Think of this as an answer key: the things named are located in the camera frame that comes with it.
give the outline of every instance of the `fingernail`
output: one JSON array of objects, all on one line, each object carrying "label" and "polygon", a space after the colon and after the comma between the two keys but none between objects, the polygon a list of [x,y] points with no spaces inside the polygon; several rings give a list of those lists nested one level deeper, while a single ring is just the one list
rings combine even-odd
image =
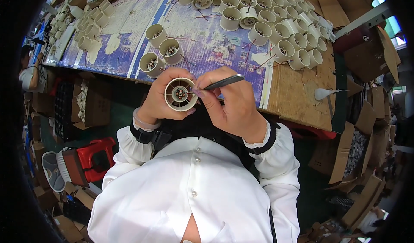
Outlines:
[{"label": "fingernail", "polygon": [[192,113],[195,112],[195,108],[190,109],[189,111],[187,111],[187,116],[191,115]]},{"label": "fingernail", "polygon": [[197,95],[200,98],[204,98],[204,92],[200,89],[197,88],[193,88],[192,91],[194,92],[195,95]]}]

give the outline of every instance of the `floor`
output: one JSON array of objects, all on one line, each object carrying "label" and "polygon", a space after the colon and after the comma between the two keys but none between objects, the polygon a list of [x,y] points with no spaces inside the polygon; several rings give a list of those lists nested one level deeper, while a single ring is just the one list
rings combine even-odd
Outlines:
[{"label": "floor", "polygon": [[[80,140],[57,144],[49,130],[49,123],[46,118],[41,120],[42,141],[48,151],[59,152],[63,147],[81,147],[91,140],[110,136],[116,139],[116,132],[119,128],[130,125],[132,111],[140,106],[143,95],[149,90],[149,85],[135,84],[133,81],[121,80],[105,75],[100,79],[107,80],[113,85],[111,103],[111,123],[107,126],[94,127],[81,132]],[[301,163],[298,171],[298,179],[301,184],[300,194],[297,200],[297,210],[301,234],[310,228],[314,222],[323,222],[330,218],[331,206],[325,201],[331,194],[324,190],[329,177],[308,167],[315,147],[313,140],[294,140],[295,156]],[[114,153],[118,152],[118,144],[114,146]]]}]

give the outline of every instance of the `wristwatch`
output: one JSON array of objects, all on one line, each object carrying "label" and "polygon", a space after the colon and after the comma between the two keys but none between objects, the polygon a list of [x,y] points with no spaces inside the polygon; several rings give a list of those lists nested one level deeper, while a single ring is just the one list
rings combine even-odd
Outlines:
[{"label": "wristwatch", "polygon": [[268,151],[276,141],[276,129],[280,129],[280,126],[277,123],[274,123],[272,121],[269,121],[270,124],[270,136],[267,140],[266,144],[263,147],[257,147],[257,148],[248,148],[246,147],[247,151],[254,154],[254,155],[260,155],[266,151]]},{"label": "wristwatch", "polygon": [[148,144],[150,142],[154,145],[154,150],[161,150],[164,145],[171,139],[171,130],[161,129],[161,127],[153,130],[152,132],[144,131],[134,127],[134,121],[131,122],[130,130],[137,142],[142,144]]}]

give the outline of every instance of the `black strap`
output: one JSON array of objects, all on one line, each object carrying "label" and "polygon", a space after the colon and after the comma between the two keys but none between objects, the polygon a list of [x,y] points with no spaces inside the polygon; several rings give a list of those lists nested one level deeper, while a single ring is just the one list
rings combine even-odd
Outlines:
[{"label": "black strap", "polygon": [[272,229],[273,243],[277,243],[276,232],[274,231],[272,207],[269,208],[269,218],[270,218],[270,228]]}]

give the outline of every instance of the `person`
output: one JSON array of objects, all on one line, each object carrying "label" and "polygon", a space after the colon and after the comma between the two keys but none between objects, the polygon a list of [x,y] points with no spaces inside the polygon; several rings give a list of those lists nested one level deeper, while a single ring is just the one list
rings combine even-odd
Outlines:
[{"label": "person", "polygon": [[22,82],[22,89],[26,92],[44,92],[46,86],[46,77],[48,72],[40,72],[40,60],[43,53],[39,53],[34,65],[29,66],[29,52],[34,48],[28,44],[22,47],[20,53],[20,73],[19,80]]},{"label": "person", "polygon": [[[91,240],[297,242],[299,162],[293,155],[289,129],[267,121],[256,110],[252,85],[247,81],[203,90],[235,74],[221,67],[196,79],[185,69],[171,67],[154,81],[143,105],[134,111],[131,126],[117,132],[115,165],[103,179],[103,191],[88,223]],[[192,91],[201,99],[201,106],[179,112],[167,105],[165,88],[177,77],[195,82]],[[217,99],[220,94],[224,106]],[[209,118],[185,123],[203,111]],[[182,120],[176,122],[189,136],[172,131],[170,143],[152,158],[154,145],[145,137],[160,123],[171,121],[168,119]],[[208,123],[214,128],[198,129]],[[227,134],[241,137],[243,144]],[[260,183],[228,149],[236,151],[236,145],[229,147],[231,142],[249,152]]]}]

